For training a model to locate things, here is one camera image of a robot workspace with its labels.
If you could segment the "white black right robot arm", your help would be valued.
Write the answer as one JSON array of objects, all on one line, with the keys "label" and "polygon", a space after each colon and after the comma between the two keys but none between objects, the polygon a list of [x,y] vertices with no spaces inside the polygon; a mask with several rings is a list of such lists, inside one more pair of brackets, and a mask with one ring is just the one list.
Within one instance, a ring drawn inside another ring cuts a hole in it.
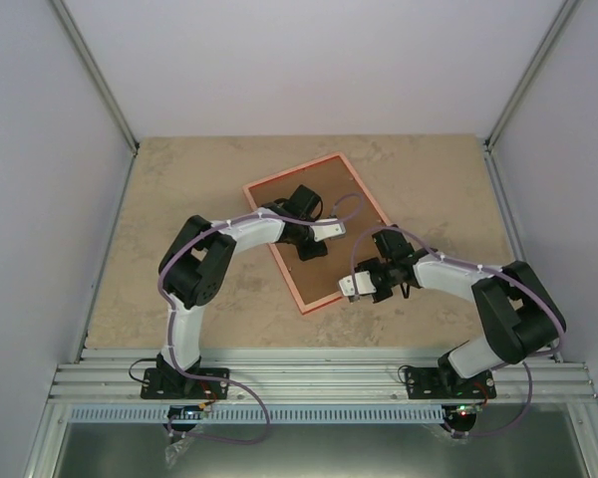
[{"label": "white black right robot arm", "polygon": [[347,297],[369,296],[379,303],[395,288],[404,298],[415,288],[444,292],[476,307],[482,336],[438,359],[438,386],[445,395],[460,397],[477,375],[563,344],[564,317],[529,264],[470,263],[395,225],[376,228],[372,239],[379,255],[351,266],[350,284],[340,286]]}]

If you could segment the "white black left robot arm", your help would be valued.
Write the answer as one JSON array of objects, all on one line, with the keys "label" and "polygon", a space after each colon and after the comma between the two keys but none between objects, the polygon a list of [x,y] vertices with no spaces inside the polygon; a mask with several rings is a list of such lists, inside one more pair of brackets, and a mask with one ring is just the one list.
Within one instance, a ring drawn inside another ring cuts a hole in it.
[{"label": "white black left robot arm", "polygon": [[169,307],[166,342],[155,367],[144,375],[142,397],[204,396],[198,376],[224,373],[200,366],[200,329],[205,306],[217,295],[236,254],[267,244],[288,244],[298,258],[325,257],[325,240],[344,230],[334,215],[325,219],[323,200],[299,185],[288,198],[268,202],[254,213],[211,222],[189,217],[158,266],[158,289]]}]

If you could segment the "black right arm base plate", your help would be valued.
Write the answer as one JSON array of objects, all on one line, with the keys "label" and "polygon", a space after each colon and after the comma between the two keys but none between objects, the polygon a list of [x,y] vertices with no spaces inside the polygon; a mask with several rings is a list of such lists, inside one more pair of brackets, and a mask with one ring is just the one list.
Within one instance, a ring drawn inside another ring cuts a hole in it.
[{"label": "black right arm base plate", "polygon": [[399,378],[405,385],[409,399],[486,400],[497,397],[490,370],[463,378],[437,367],[404,365],[399,370]]}]

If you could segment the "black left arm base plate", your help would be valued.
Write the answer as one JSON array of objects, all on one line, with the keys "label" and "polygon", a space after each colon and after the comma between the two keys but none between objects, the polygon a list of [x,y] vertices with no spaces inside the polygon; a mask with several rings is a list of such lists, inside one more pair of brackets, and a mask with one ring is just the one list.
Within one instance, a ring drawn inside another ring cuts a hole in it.
[{"label": "black left arm base plate", "polygon": [[230,370],[221,367],[203,367],[198,373],[203,377],[191,379],[174,369],[148,368],[145,371],[140,397],[158,399],[225,399]]}]

